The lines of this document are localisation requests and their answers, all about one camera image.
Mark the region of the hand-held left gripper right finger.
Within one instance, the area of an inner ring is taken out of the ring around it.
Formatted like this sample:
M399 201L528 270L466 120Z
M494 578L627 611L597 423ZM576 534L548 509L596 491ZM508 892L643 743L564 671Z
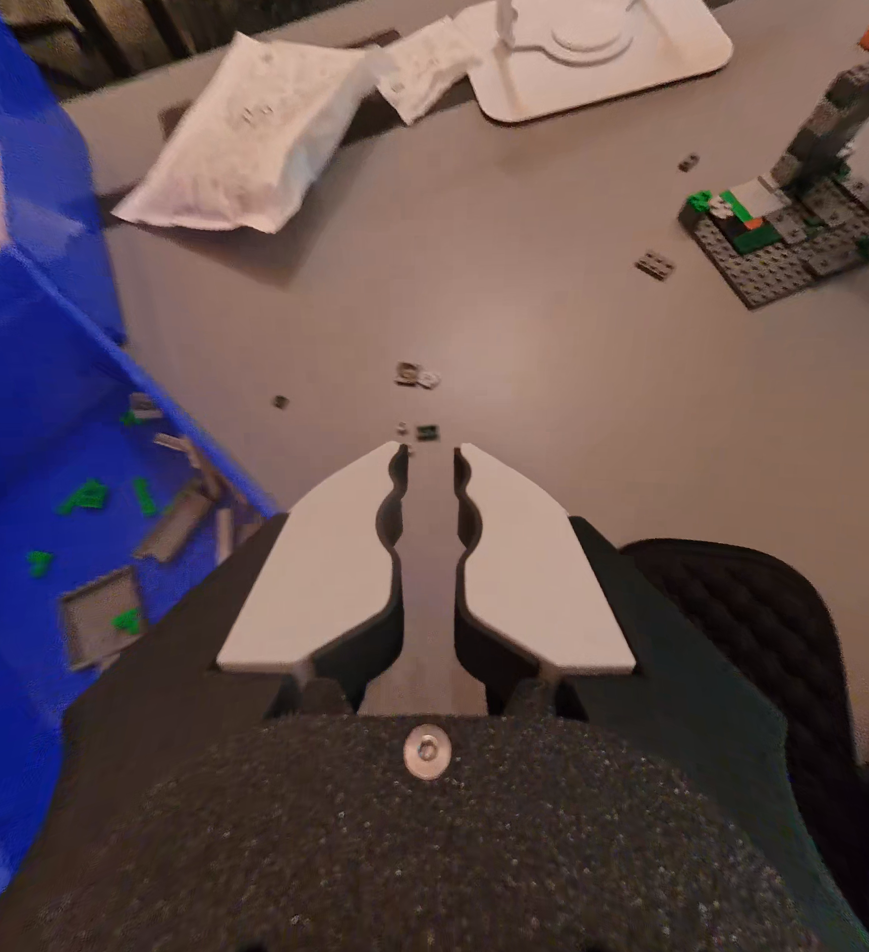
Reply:
M625 679L637 660L568 511L473 443L456 446L454 651L505 708L519 684Z

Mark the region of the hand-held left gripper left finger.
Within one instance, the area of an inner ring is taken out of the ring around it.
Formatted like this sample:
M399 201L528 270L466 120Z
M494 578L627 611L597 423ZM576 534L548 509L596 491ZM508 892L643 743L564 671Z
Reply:
M290 510L215 663L223 672L336 683L359 708L404 646L408 449L394 441L335 472Z

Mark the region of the large blue divided bin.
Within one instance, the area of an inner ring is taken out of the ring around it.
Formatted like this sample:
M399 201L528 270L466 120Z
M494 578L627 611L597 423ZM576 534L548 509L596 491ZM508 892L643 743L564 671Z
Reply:
M71 671L59 599L131 565L193 474L155 432L190 438L251 507L276 512L118 339L0 250L0 895L47 815L63 714L97 678Z

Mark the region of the grey toy brick model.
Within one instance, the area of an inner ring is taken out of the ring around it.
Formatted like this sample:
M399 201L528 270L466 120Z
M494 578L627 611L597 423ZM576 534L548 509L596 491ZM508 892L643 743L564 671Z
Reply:
M750 310L869 266L869 60L839 73L767 173L691 193L678 221Z

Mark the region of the grey desk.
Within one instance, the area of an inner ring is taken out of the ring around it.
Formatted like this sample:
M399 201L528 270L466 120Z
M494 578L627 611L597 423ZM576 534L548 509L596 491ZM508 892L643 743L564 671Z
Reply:
M107 228L127 350L279 508L399 421L440 426L408 464L404 649L363 714L486 710L453 649L452 457L473 443L613 544L797 568L869 759L869 268L749 311L677 221L770 168L865 58L869 2L714 14L734 46L714 76L534 125L430 113L341 149L278 234ZM666 281L634 267L647 250ZM398 362L440 386L397 386Z

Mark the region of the pile of loose toy bricks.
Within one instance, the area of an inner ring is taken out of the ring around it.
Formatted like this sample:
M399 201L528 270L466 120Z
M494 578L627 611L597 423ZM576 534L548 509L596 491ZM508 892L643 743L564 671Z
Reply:
M193 432L143 392L108 401L26 482L14 547L29 632L100 672L258 530L265 515Z

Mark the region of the white book stand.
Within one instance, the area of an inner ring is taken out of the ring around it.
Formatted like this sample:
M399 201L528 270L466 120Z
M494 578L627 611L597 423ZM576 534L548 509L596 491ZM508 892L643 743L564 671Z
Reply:
M454 23L488 119L520 125L710 75L732 58L702 1L481 2Z

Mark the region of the small white paper bag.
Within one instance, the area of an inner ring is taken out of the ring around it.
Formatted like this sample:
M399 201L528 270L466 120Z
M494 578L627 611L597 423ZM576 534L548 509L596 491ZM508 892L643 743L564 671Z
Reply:
M376 89L404 125L413 125L483 58L455 20L445 16L376 54Z

